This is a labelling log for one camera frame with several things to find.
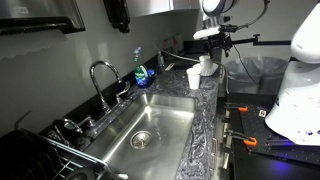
speckled granite counter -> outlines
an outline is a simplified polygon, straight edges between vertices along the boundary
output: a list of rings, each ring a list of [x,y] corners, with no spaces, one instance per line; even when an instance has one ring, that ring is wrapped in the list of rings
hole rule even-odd
[[[133,94],[130,95],[129,99],[134,99],[144,93],[152,93],[195,97],[199,100],[176,179],[210,179],[211,139],[214,129],[212,121],[216,113],[218,92],[217,75],[201,77],[200,89],[190,90],[185,70],[170,70],[157,76],[148,89],[139,89],[135,86],[131,91]],[[130,100],[124,101],[115,111],[111,112],[103,120],[100,120],[97,124],[96,135],[105,129],[109,122],[116,118],[130,103]]]

wall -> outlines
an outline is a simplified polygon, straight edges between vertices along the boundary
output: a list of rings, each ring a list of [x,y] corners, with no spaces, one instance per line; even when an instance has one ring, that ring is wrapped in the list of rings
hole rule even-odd
[[[292,36],[301,25],[303,20],[311,12],[318,0],[270,0],[269,9],[264,17],[248,29],[240,30],[231,34],[233,40],[253,37],[260,34],[261,41],[291,40]],[[228,23],[242,25],[262,12],[263,0],[240,0],[240,2],[224,15],[232,16]],[[185,17],[179,17],[179,27],[187,31],[182,32],[185,39],[192,40],[195,29],[202,28],[202,15],[197,12],[186,13]],[[252,44],[237,45],[242,57],[250,56],[274,56],[288,60],[290,58],[289,46],[252,46]],[[231,49],[230,57],[223,56],[223,63],[238,58],[238,54]]]
[[[28,111],[21,127],[38,132],[94,96],[89,76],[94,61],[108,61],[126,75],[135,67],[134,48],[141,46],[149,59],[156,55],[156,39],[177,33],[174,18],[158,15],[132,19],[131,32],[122,34],[111,27],[102,0],[77,3],[85,32],[67,35],[67,42],[49,49],[0,62],[0,137]],[[104,68],[95,73],[103,88],[116,81]]]

dish drying rack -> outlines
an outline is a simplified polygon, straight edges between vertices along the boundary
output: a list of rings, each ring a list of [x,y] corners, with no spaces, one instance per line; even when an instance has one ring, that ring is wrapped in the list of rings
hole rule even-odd
[[[0,159],[1,179],[8,180],[60,180],[82,168],[54,147],[40,147],[19,131],[0,140]]]

stainless steel sink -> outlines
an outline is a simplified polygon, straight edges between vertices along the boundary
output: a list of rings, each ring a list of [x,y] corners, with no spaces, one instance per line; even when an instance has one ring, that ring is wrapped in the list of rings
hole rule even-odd
[[[197,100],[138,96],[85,153],[135,180],[175,179]]]

